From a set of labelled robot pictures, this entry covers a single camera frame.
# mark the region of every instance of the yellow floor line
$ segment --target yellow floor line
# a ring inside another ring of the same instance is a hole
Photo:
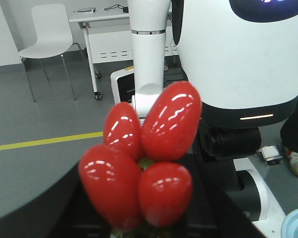
[[[89,138],[95,138],[95,137],[101,137],[101,136],[103,136],[102,131],[87,133],[87,134],[62,136],[62,137],[49,138],[49,139],[43,139],[43,140],[33,140],[33,141],[26,141],[21,143],[0,145],[0,150],[10,150],[10,149],[23,148],[23,147],[36,146],[36,145],[46,145],[46,144],[53,144],[53,143],[59,143],[59,142],[65,142],[65,141],[89,139]]]

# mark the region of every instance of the white chair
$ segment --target white chair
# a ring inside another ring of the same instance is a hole
[[[37,34],[37,41],[33,46],[25,48],[19,52],[21,59],[39,59],[46,78],[49,81],[41,59],[60,55],[62,57],[66,76],[72,88],[74,100],[76,100],[63,53],[72,45],[77,45],[85,63],[86,59],[80,45],[78,43],[73,43],[73,36],[65,6],[61,3],[34,6],[32,8],[32,18]],[[33,101],[35,102],[35,97],[27,72],[26,76],[32,93]]]

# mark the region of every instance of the chair leg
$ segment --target chair leg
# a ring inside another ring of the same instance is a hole
[[[85,64],[86,64],[87,68],[89,69],[89,66],[88,66],[88,63],[87,63],[88,60],[85,58],[84,53],[83,53],[83,51],[82,51],[82,49],[81,49],[79,43],[74,42],[73,45],[77,45],[77,46],[78,46],[78,48],[79,48],[79,50],[80,50],[80,53],[81,53],[81,56],[83,57],[84,62],[85,62]],[[100,78],[100,75],[101,75],[100,72],[95,68],[95,66],[93,66],[93,67],[94,67],[94,72],[95,72],[95,73],[97,74],[97,76]]]
[[[80,54],[81,54],[81,56],[83,57],[84,62],[85,62],[85,64],[86,64],[87,68],[89,68],[88,63],[87,63],[87,59],[85,58],[84,53],[83,53],[83,51],[81,50],[81,47],[80,47],[79,43],[74,42],[73,45],[77,45],[77,46],[78,46],[79,51],[80,51]]]
[[[27,80],[28,80],[28,84],[29,84],[29,88],[30,88],[30,91],[31,91],[31,94],[32,94],[33,102],[35,102],[35,97],[34,97],[34,94],[33,94],[33,91],[32,91],[32,87],[31,87],[31,84],[30,84],[29,76],[28,76],[28,73],[26,72],[25,65],[24,65],[24,62],[23,62],[23,60],[22,60],[22,57],[21,57],[21,62],[22,62],[22,64],[23,64],[23,68],[24,68],[24,71],[25,71],[25,75],[26,75],[26,78],[27,78]]]
[[[47,79],[48,81],[50,81],[50,79],[49,79],[49,77],[48,77],[48,74],[46,73],[45,67],[43,66],[43,63],[42,63],[41,59],[39,59],[39,61],[40,61],[40,63],[41,63],[42,69],[43,69],[44,72],[45,72],[46,79]]]
[[[67,76],[67,78],[68,78],[68,80],[69,80],[69,83],[70,83],[71,88],[72,88],[72,91],[73,91],[74,100],[76,101],[76,97],[75,97],[74,89],[73,89],[73,86],[72,86],[72,82],[71,82],[71,80],[70,80],[70,76],[69,76],[68,70],[67,70],[66,65],[65,65],[64,56],[61,55],[61,57],[62,57],[62,61],[63,61],[63,65],[64,65],[64,69],[65,69],[66,76]]]

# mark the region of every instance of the blue container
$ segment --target blue container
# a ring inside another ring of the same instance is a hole
[[[298,209],[285,217],[282,224],[281,238],[298,238]]]

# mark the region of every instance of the cherry tomato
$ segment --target cherry tomato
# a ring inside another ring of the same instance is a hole
[[[139,202],[145,219],[157,227],[178,221],[192,196],[192,178],[180,164],[158,162],[139,181]]]
[[[198,91],[187,81],[168,86],[150,110],[141,131],[146,156],[172,161],[185,155],[193,143],[201,117]]]
[[[91,203],[112,227],[128,231],[143,221],[138,202],[141,170],[126,153],[96,145],[83,155],[78,171]]]
[[[127,153],[136,162],[142,157],[140,122],[134,108],[126,102],[116,104],[109,112],[103,143]]]

